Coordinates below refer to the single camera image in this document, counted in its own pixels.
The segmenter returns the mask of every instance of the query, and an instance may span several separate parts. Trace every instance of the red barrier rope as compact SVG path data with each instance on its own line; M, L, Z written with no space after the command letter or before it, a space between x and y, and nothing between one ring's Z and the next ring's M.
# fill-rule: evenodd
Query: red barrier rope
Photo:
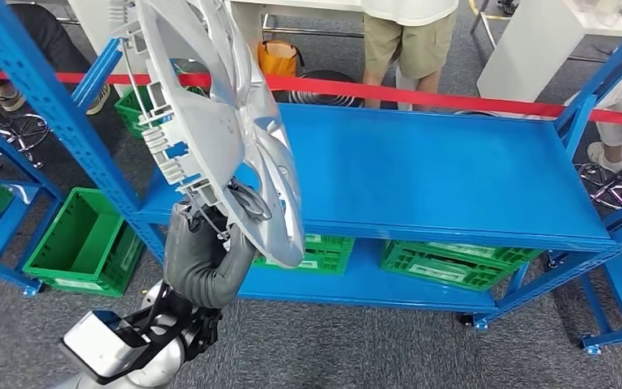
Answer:
M62 83L79 83L84 77L84 74L57 73L56 76ZM186 87L208 88L211 86L211 77L206 73L188 73L179 75L178 78L180 83ZM0 79L8 79L8 76L0 71ZM134 79L138 85L147 85L151 82L149 75L134 75ZM516 113L527 116L544 116L548 118L558 117L564 109L563 105L485 99L472 96L441 95L438 93L416 92L396 88L363 85L362 83L326 81L323 79L302 79L297 77L280 77L270 75L266 77L266 81L268 82L268 86L275 90L344 95L363 99L385 100L448 109L472 109L479 111ZM110 75L106 79L106 82L130 84L130 77L128 75ZM590 120L593 122L622 124L622 113L595 109L590 115Z

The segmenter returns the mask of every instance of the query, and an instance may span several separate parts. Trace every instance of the sneaker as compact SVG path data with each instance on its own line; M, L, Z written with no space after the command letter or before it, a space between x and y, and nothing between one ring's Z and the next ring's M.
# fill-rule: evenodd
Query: sneaker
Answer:
M619 162L610 162L604 156L604 143L602 142L594 142L588 146L588 159L612 173L617 173L622 169L622 159Z
M6 112L17 111L25 105L25 96L20 91L16 91L13 96L0 95L0 105Z
M87 115L99 113L99 111L104 108L104 104L106 103L106 100L109 99L109 96L111 96L111 86L104 84L104 86L101 87L101 92L96 95L94 101L92 101L92 104L87 109Z

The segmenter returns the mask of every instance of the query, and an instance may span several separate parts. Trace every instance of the gray carpet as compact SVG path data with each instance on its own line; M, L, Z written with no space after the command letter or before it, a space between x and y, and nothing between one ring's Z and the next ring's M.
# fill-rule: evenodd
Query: gray carpet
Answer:
M441 83L444 93L476 94L475 80L491 49L482 29L471 39L468 28L472 18L468 3L462 0ZM272 21L279 26L360 29L358 25L309 19ZM492 26L499 36L504 24L492 22ZM69 31L91 57L80 31L74 27ZM300 47L307 69L334 69L360 78L360 40L280 37ZM584 42L581 51L596 54L591 42ZM541 100L565 100L595 69L594 65L568 62ZM146 148L123 130L110 105L92 122L126 177L141 192L147 166L151 166ZM594 128L589 128L581 149L595 137ZM55 141L40 150L46 174L62 190L91 185ZM584 151L577 160L585 160ZM11 177L15 171L5 167L0 174ZM15 262L41 212L33 212L6 255L6 263ZM536 261L529 277L542 273L542 264ZM50 289L26 298L19 289L0 281L0 388L48 387L73 374L76 369L55 345L58 337L92 308L131 312L138 307L140 292L159 278L159 267L145 254L121 298ZM614 322L622 325L603 275L597 271L594 279ZM185 366L172 387L622 388L622 345L605 348L601 357L590 357L576 344L581 334L595 330L577 283L507 315L486 332L463 327L452 313L239 300L225 310L219 343Z

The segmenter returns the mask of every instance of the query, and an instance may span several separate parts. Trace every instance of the white shirt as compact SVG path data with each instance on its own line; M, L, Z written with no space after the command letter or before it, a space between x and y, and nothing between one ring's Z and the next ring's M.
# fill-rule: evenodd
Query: white shirt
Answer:
M456 11L458 0L361 0L364 12L402 26L424 26Z

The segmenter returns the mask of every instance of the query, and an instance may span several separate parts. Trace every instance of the orange bag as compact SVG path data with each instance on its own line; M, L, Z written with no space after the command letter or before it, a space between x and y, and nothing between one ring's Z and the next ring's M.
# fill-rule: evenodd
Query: orange bag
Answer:
M258 66L263 75L296 76L296 58L303 66L301 52L285 41L263 41L258 44Z

